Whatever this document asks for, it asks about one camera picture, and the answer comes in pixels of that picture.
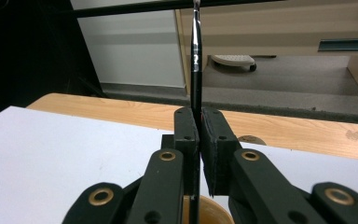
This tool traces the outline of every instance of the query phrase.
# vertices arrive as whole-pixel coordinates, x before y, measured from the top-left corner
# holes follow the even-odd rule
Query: black rod
[[[238,4],[252,4],[263,2],[276,2],[282,0],[203,0],[202,7],[218,7]],[[120,15],[138,12],[163,11],[173,9],[192,8],[190,0],[166,0],[146,3],[134,3],[112,7],[95,7],[78,10],[64,10],[55,12],[56,15],[73,16],[76,18]]]
[[[201,130],[202,103],[202,40],[200,29],[200,0],[194,0],[193,30],[191,36],[191,88],[190,103],[197,129]],[[194,158],[194,195],[190,197],[189,223],[200,223],[200,151]]]

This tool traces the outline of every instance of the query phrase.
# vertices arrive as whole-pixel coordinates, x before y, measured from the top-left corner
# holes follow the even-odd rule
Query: brass grommet
[[[164,151],[159,154],[159,158],[162,161],[173,161],[175,159],[175,154],[170,151]]]
[[[325,189],[324,194],[328,199],[335,203],[339,203],[342,205],[353,205],[354,199],[353,197],[342,189]]]
[[[252,152],[252,151],[245,151],[242,152],[242,157],[244,159],[246,159],[247,161],[258,161],[258,159],[260,159],[260,156],[258,156],[257,153]]]
[[[98,194],[106,194],[105,197],[97,199]],[[104,205],[109,203],[114,197],[114,193],[110,188],[96,189],[89,195],[89,203],[94,206]]]

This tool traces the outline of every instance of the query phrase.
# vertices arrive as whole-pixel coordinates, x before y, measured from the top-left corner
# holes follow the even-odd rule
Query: black object
[[[0,111],[52,92],[98,95],[100,82],[77,19],[51,13],[72,10],[69,0],[0,2]]]
[[[319,43],[318,51],[358,51],[358,38],[323,39]]]
[[[198,184],[191,171],[197,166],[189,164],[199,146],[208,188],[229,197],[235,223],[358,223],[357,192],[334,183],[317,184],[311,194],[297,189],[264,154],[241,148],[220,111],[202,108],[202,116],[199,140],[191,109],[176,110],[175,133],[163,136],[142,179],[124,189],[110,185],[118,196],[106,205],[92,205],[90,198],[108,184],[85,190],[63,223],[181,223],[183,196]]]
[[[218,7],[238,4],[252,4],[263,2],[278,2],[283,0],[202,0],[202,7]],[[173,9],[192,8],[192,0],[165,0],[145,3],[125,4],[113,7],[96,7],[79,10],[58,10],[56,15],[75,18],[120,15],[138,12],[163,11]]]
[[[256,68],[257,68],[257,65],[256,65],[256,64],[251,65],[251,66],[249,67],[249,71],[254,72]]]
[[[200,0],[194,0],[193,29],[191,36],[191,87],[190,104],[192,116],[196,127],[200,130],[201,125],[201,102],[202,102],[202,39],[200,29]],[[199,223],[200,210],[200,152],[194,153],[193,163],[197,166],[194,170],[194,193],[190,197],[189,223]]]

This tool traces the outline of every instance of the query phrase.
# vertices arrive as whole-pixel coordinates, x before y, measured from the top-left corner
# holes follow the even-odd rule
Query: white wall
[[[71,0],[74,9],[147,2]],[[185,86],[173,11],[78,19],[102,83]]]

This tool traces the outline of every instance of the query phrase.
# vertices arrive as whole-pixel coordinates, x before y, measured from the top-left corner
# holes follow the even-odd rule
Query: table
[[[51,93],[27,106],[83,118],[173,131],[180,106]],[[268,146],[358,159],[358,124],[222,111],[234,134],[253,135]]]

